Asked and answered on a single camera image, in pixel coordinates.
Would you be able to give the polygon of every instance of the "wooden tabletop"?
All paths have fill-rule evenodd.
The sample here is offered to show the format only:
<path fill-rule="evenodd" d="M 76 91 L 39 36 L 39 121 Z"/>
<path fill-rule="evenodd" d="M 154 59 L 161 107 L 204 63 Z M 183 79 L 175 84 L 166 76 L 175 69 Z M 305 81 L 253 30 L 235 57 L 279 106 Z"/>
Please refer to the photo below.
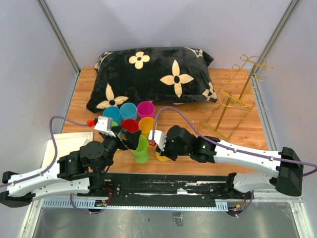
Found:
<path fill-rule="evenodd" d="M 224 75 L 233 76 L 235 73 L 231 69 L 209 69 L 209 72 L 212 79 L 212 84 L 214 86 L 219 85 L 221 87 L 224 87 L 227 84 L 222 80 L 222 77 Z M 96 72 L 93 68 L 86 67 L 82 69 L 67 115 L 69 119 L 77 122 L 86 122 L 89 119 L 94 119 L 102 114 L 94 114 L 86 109 L 86 103 L 88 102 L 90 94 L 93 90 L 95 78 Z M 239 73 L 228 90 L 230 90 L 234 96 L 238 95 L 238 93 L 243 88 L 246 79 L 246 71 Z M 250 105 L 255 104 L 254 96 L 252 94 L 248 93 L 245 99 L 249 100 Z M 217 108 L 217 106 L 219 106 L 219 102 L 188 103 L 175 107 L 183 112 L 184 115 L 194 124 L 194 126 L 198 128 L 209 117 L 211 112 Z M 162 107 L 164 106 L 156 105 L 156 112 Z M 222 123 L 220 124 L 219 130 L 227 136 L 242 118 L 244 113 L 246 113 L 246 110 L 242 107 L 228 109 L 225 113 Z M 215 114 L 215 118 L 211 124 L 216 124 L 220 114 L 220 111 Z M 191 133 L 194 133 L 186 121 L 177 112 L 172 110 L 166 110 L 160 114 L 157 129 L 167 133 L 168 129 L 170 129 L 175 124 L 186 128 Z M 102 138 L 100 135 L 98 135 L 98 132 L 94 131 L 93 127 L 82 127 L 66 122 L 63 129 L 64 133 L 84 131 L 93 131 L 94 140 L 102 141 Z M 213 132 L 206 126 L 202 126 L 199 132 L 203 135 L 219 137 L 221 139 L 217 133 Z M 267 149 L 256 106 L 254 106 L 253 110 L 246 116 L 245 120 L 231 136 L 230 142 L 255 149 Z M 155 147 L 149 147 L 148 152 L 150 154 L 149 160 L 144 164 L 138 164 L 134 161 L 131 151 L 117 151 L 114 156 L 114 164 L 111 166 L 109 171 L 121 173 L 192 175 L 228 175 L 228 173 L 232 172 L 253 172 L 251 169 L 230 164 L 202 164 L 192 160 L 188 156 L 179 156 L 176 162 L 172 160 L 161 162 L 155 157 Z"/>

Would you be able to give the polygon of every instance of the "pink cup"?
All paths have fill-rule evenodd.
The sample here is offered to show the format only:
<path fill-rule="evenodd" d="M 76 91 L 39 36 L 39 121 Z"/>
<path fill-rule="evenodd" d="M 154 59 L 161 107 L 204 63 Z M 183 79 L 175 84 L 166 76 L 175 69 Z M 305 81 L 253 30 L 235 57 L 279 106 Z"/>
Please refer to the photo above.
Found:
<path fill-rule="evenodd" d="M 153 103 L 148 101 L 141 102 L 137 107 L 137 111 L 140 119 L 146 117 L 154 118 L 155 108 Z"/>

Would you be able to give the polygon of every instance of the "stacked cups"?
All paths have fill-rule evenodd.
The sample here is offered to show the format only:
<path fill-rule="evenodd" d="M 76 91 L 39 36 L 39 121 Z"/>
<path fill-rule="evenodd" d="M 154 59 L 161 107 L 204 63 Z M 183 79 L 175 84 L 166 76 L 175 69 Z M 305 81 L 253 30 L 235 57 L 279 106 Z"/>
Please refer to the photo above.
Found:
<path fill-rule="evenodd" d="M 103 115 L 113 120 L 112 126 L 122 125 L 129 132 L 141 130 L 139 144 L 136 150 L 131 150 L 134 160 L 138 163 L 145 163 L 149 159 L 148 138 L 154 125 L 155 107 L 151 102 L 141 102 L 138 107 L 133 103 L 124 103 L 121 108 L 108 107 L 104 110 Z M 168 158 L 160 156 L 156 152 L 156 158 L 160 161 L 166 161 Z"/>

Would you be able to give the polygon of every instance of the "flower pattern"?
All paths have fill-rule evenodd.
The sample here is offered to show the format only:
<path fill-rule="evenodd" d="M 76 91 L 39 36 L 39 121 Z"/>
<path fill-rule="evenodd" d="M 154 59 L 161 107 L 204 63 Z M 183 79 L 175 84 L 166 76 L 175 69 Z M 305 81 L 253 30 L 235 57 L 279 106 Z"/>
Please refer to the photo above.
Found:
<path fill-rule="evenodd" d="M 210 98 L 217 99 L 217 94 L 214 92 L 212 84 L 209 82 L 208 85 L 210 87 L 209 90 L 206 89 L 203 92 L 203 95 L 207 98 L 206 101 L 209 101 Z"/>
<path fill-rule="evenodd" d="M 174 60 L 172 66 L 173 75 L 167 75 L 160 79 L 166 85 L 174 85 L 175 94 L 180 98 L 182 95 L 182 84 L 189 83 L 194 78 L 188 74 L 180 74 L 178 62 Z"/>
<path fill-rule="evenodd" d="M 99 109 L 108 108 L 110 106 L 118 107 L 118 105 L 124 103 L 128 99 L 129 99 L 128 97 L 124 97 L 124 96 L 119 96 L 119 97 L 114 98 L 114 94 L 113 94 L 112 88 L 111 88 L 110 84 L 107 84 L 107 87 L 106 87 L 106 100 L 101 102 L 101 103 L 99 103 L 96 107 L 99 108 Z"/>
<path fill-rule="evenodd" d="M 95 64 L 94 69 L 99 70 L 100 65 L 101 65 L 101 63 L 104 61 L 104 59 L 105 59 L 108 55 L 111 55 L 112 53 L 113 53 L 113 52 L 105 52 L 105 53 L 103 53 L 103 54 L 99 57 L 98 63 Z"/>
<path fill-rule="evenodd" d="M 150 57 L 144 55 L 144 52 L 139 51 L 135 54 L 135 56 L 131 56 L 129 58 L 129 63 L 134 64 L 136 69 L 141 69 L 143 67 L 144 62 L 149 62 Z"/>
<path fill-rule="evenodd" d="M 199 50 L 199 49 L 191 49 L 191 48 L 188 48 L 188 47 L 185 47 L 185 49 L 189 49 L 189 50 L 191 50 L 192 52 L 194 52 L 195 55 L 197 56 L 197 58 L 203 57 L 203 51 L 202 51 L 202 50 Z"/>

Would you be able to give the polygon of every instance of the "wire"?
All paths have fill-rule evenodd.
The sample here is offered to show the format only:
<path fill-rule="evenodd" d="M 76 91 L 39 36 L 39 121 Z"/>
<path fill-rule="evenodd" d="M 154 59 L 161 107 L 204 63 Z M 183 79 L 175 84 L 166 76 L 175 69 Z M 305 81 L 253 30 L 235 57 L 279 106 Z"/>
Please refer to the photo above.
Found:
<path fill-rule="evenodd" d="M 76 122 L 76 121 L 73 121 L 71 119 L 68 119 L 68 118 L 65 118 L 65 117 L 62 117 L 62 116 L 54 116 L 51 118 L 50 120 L 50 134 L 51 134 L 51 138 L 52 138 L 52 142 L 53 142 L 53 145 L 54 145 L 54 150 L 55 150 L 55 154 L 54 154 L 54 157 L 53 157 L 53 160 L 52 162 L 41 172 L 39 172 L 38 174 L 35 174 L 35 175 L 32 175 L 32 176 L 29 176 L 29 177 L 26 177 L 26 178 L 22 178 L 22 179 L 19 179 L 19 180 L 15 180 L 13 182 L 8 182 L 8 183 L 5 183 L 5 184 L 1 184 L 0 185 L 0 188 L 2 187 L 7 187 L 7 186 L 10 186 L 11 184 L 17 184 L 19 182 L 24 182 L 24 181 L 27 181 L 29 179 L 33 179 L 33 178 L 36 178 L 42 174 L 44 174 L 45 172 L 47 172 L 48 170 L 50 170 L 50 168 L 54 165 L 55 161 L 56 161 L 56 158 L 57 158 L 57 144 L 56 144 L 56 141 L 55 141 L 55 138 L 54 138 L 54 133 L 53 133 L 53 120 L 55 118 L 59 118 L 59 119 L 63 119 L 63 120 L 66 120 L 70 123 L 73 123 L 75 125 L 80 125 L 80 126 L 88 126 L 87 123 L 79 123 L 79 122 Z"/>
<path fill-rule="evenodd" d="M 246 195 L 244 194 L 243 195 L 243 197 L 244 197 L 244 201 L 242 202 L 242 203 L 240 203 L 240 204 L 238 204 L 238 205 L 236 205 L 236 206 L 234 206 L 234 207 L 228 207 L 228 209 L 229 210 L 234 210 L 234 209 L 236 209 L 236 208 L 239 208 L 239 207 L 241 207 L 242 205 L 246 205 L 246 200 L 247 200 L 247 197 L 246 197 Z"/>
<path fill-rule="evenodd" d="M 108 166 L 108 168 L 106 169 L 106 171 L 104 172 L 104 174 L 107 173 L 109 169 L 110 169 L 110 165 Z"/>
<path fill-rule="evenodd" d="M 108 204 L 110 203 L 110 200 L 112 199 L 112 190 L 111 188 L 105 188 L 105 190 L 107 190 L 109 192 L 109 197 L 108 197 L 108 203 L 107 203 L 107 206 Z M 73 200 L 73 193 L 70 194 L 70 204 L 71 206 L 77 210 L 78 212 L 80 213 L 83 213 L 83 214 L 99 214 L 101 212 L 103 212 L 105 209 L 102 209 L 101 211 L 99 212 L 86 212 L 86 211 L 83 211 L 83 210 L 80 210 L 78 207 L 76 207 L 75 203 L 74 203 L 74 200 Z"/>
<path fill-rule="evenodd" d="M 250 207 L 253 198 L 254 198 L 254 191 L 251 192 L 251 198 L 250 198 L 248 205 L 239 214 L 237 214 L 238 217 L 241 217 L 241 215 L 243 215 L 243 213 L 245 213 L 246 210 Z"/>
<path fill-rule="evenodd" d="M 229 146 L 226 146 L 226 145 L 222 145 L 218 142 L 215 142 L 215 141 L 212 141 L 210 139 L 208 139 L 207 137 L 201 135 L 197 130 L 196 128 L 191 124 L 191 122 L 185 117 L 184 114 L 182 114 L 178 109 L 174 108 L 174 107 L 170 107 L 170 106 L 167 106 L 167 107 L 163 107 L 161 108 L 158 113 L 156 114 L 155 116 L 155 119 L 154 119 L 154 124 L 153 124 L 153 130 L 152 130 L 152 140 L 151 142 L 154 142 L 154 132 L 155 132 L 155 125 L 157 123 L 157 119 L 159 117 L 159 114 L 165 110 L 165 109 L 172 109 L 176 112 L 178 112 L 186 121 L 187 123 L 190 125 L 190 127 L 194 130 L 194 132 L 199 135 L 202 139 L 214 144 L 214 145 L 217 145 L 217 146 L 220 146 L 220 147 L 223 147 L 227 150 L 231 150 L 231 151 L 235 151 L 235 152 L 239 152 L 239 153 L 243 153 L 243 154 L 246 154 L 246 155 L 252 155 L 252 156 L 257 156 L 257 157 L 261 157 L 261 158 L 265 158 L 265 159 L 274 159 L 274 160 L 277 160 L 277 161 L 282 161 L 282 162 L 287 162 L 287 163 L 291 163 L 291 164 L 297 164 L 297 165 L 305 165 L 305 166 L 311 166 L 311 167 L 314 167 L 314 169 L 312 171 L 309 171 L 305 174 L 303 174 L 303 176 L 308 176 L 308 175 L 311 175 L 315 172 L 317 172 L 317 165 L 316 164 L 313 164 L 313 163 L 308 163 L 308 162 L 302 162 L 302 161 L 295 161 L 295 160 L 287 160 L 287 159 L 283 159 L 283 158 L 277 158 L 277 157 L 273 157 L 273 156 L 267 156 L 267 155 L 262 155 L 262 154 L 258 154 L 258 153 L 254 153 L 254 152 L 249 152 L 249 151 L 245 151 L 245 150 L 240 150 L 240 149 L 235 149 L 235 148 L 232 148 L 232 147 L 229 147 Z"/>

